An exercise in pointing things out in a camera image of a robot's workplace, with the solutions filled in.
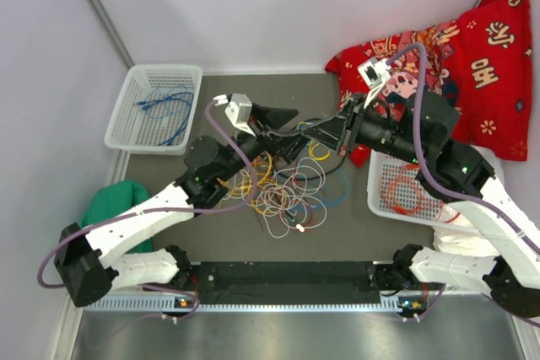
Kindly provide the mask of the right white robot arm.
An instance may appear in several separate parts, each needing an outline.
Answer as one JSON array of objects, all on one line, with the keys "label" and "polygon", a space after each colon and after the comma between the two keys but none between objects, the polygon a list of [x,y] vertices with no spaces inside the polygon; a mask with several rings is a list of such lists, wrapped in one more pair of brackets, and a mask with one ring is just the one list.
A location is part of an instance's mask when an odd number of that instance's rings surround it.
[{"label": "right white robot arm", "polygon": [[489,297],[508,313],[539,316],[539,229],[515,204],[492,165],[473,146],[452,139],[458,112],[444,97],[417,92],[400,120],[385,118],[356,94],[334,116],[301,129],[332,151],[366,146],[417,164],[420,185],[463,214],[496,249],[475,257],[408,245],[393,259],[396,283],[461,287]]}]

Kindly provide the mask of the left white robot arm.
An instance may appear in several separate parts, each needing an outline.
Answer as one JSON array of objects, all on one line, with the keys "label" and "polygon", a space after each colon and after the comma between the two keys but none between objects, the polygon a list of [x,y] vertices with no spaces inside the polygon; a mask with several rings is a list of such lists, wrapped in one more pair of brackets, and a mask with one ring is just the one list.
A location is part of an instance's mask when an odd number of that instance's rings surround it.
[{"label": "left white robot arm", "polygon": [[[213,119],[212,111],[220,104],[237,130],[233,137]],[[176,290],[186,287],[192,271],[182,249],[135,253],[133,248],[178,223],[221,213],[218,204],[227,193],[225,181],[250,169],[262,154],[296,158],[307,139],[285,125],[298,114],[296,109],[235,98],[211,101],[205,115],[223,139],[196,138],[186,152],[182,175],[125,212],[85,227],[73,223],[61,231],[50,258],[72,303],[87,307],[113,290],[143,284],[168,284]]]}]

